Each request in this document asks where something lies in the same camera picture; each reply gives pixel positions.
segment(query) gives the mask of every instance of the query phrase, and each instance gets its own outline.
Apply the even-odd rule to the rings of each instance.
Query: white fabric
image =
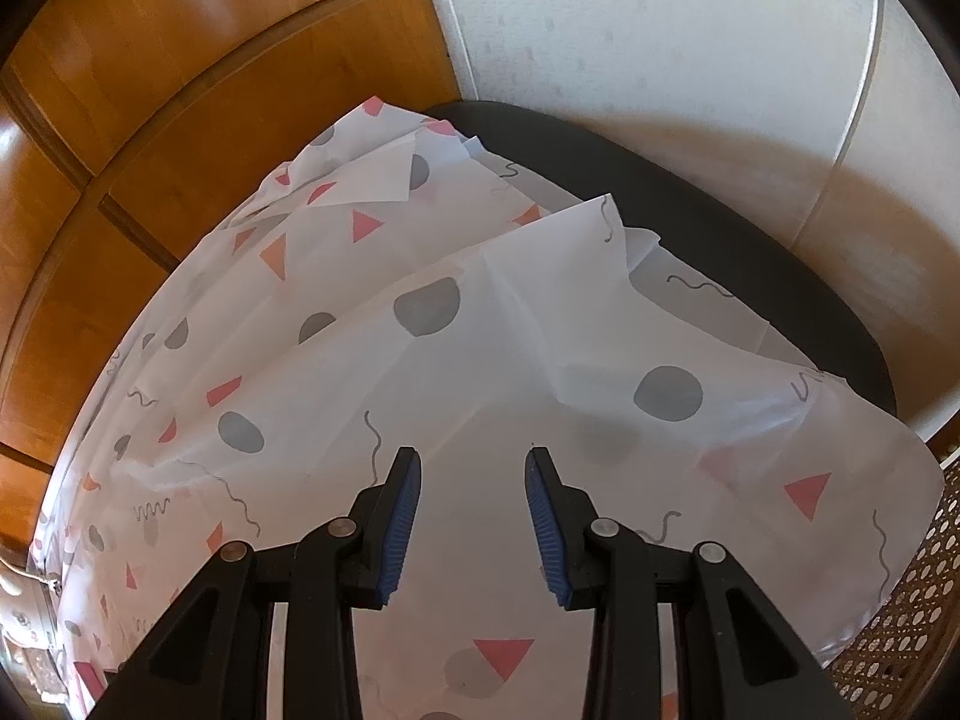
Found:
[[[355,615],[373,720],[580,716],[590,615],[541,578],[531,445],[652,541],[725,543],[822,661],[894,586],[943,485],[916,436],[756,353],[795,350],[609,197],[551,215],[456,135],[368,101],[131,328],[32,546],[64,578],[75,717],[220,544],[298,541],[402,445],[424,487],[400,590]]]

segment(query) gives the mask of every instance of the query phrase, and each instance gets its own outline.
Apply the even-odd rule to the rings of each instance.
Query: patterned cloth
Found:
[[[402,445],[424,488],[400,590],[355,615],[371,720],[580,716],[592,617],[560,610],[539,571],[531,445],[650,541],[725,543],[822,661],[870,619],[940,497],[923,444],[789,362],[803,356],[624,230],[609,197],[560,210],[561,191],[498,166],[374,98],[152,299],[32,546],[64,579],[75,717],[221,544],[298,541]],[[668,715],[675,689],[667,664]]]

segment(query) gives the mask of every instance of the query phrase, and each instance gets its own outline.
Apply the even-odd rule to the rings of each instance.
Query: black cushion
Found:
[[[429,114],[582,200],[611,193],[625,225],[659,233],[666,250],[743,300],[817,367],[896,414],[883,354],[856,314],[793,254],[705,191],[577,124],[515,105],[462,101]]]

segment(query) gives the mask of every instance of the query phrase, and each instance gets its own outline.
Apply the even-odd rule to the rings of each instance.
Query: white wallpaper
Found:
[[[904,333],[906,314],[939,311],[936,299],[920,306],[901,294],[904,274],[929,258],[904,261],[891,280],[872,268],[896,240],[872,238],[849,263],[833,221],[853,202],[840,179],[876,173],[891,207],[920,208],[933,228],[949,228],[933,264],[957,268],[960,215],[949,198],[960,175],[949,153],[960,151],[960,122],[949,111],[960,105],[895,0],[434,1],[464,97],[582,122],[709,191],[793,247],[867,322],[903,418],[923,434],[956,410],[960,320],[919,322],[958,360],[933,378],[930,364],[914,365],[920,337]],[[901,84],[929,89],[904,95]],[[930,105],[933,129],[921,126]],[[903,117],[909,143],[895,134]],[[927,148],[934,134],[939,146]],[[865,192],[856,213],[867,225]]]

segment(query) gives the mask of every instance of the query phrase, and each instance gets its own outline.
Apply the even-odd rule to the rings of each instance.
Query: orange triangle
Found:
[[[233,239],[233,250],[237,251],[243,244],[246,244],[247,240],[253,232],[256,231],[256,227],[251,227],[248,230],[240,230],[237,233],[237,237]]]
[[[677,720],[680,711],[680,698],[677,693],[667,693],[661,699],[661,720]]]
[[[531,638],[476,638],[473,643],[505,682],[517,670],[517,666],[529,652],[534,640]]]
[[[277,278],[279,278],[280,281],[286,281],[287,279],[286,255],[286,233],[283,233],[275,242],[260,252],[260,259],[270,266],[270,270],[277,274]]]
[[[539,205],[531,205],[529,209],[520,214],[514,221],[519,225],[529,224],[531,221],[539,219]]]
[[[333,189],[337,185],[336,181],[330,181],[328,184],[320,184],[314,191],[311,191],[310,196],[306,199],[306,204],[311,204],[315,199],[318,199],[325,191]]]
[[[819,476],[808,476],[806,479],[784,485],[784,490],[790,496],[790,500],[810,522],[813,522],[813,517],[816,517],[817,504],[820,502],[820,496],[824,494],[824,490],[827,488],[827,482],[831,475],[822,473]]]
[[[213,533],[210,533],[210,535],[206,537],[206,546],[208,546],[210,554],[212,555],[214,552],[220,549],[223,543],[224,523],[220,521],[217,523],[217,527],[213,529]]]
[[[366,238],[373,230],[381,228],[383,226],[382,221],[378,218],[368,217],[366,214],[362,214],[357,210],[353,211],[353,242],[354,244],[357,241],[363,240]]]

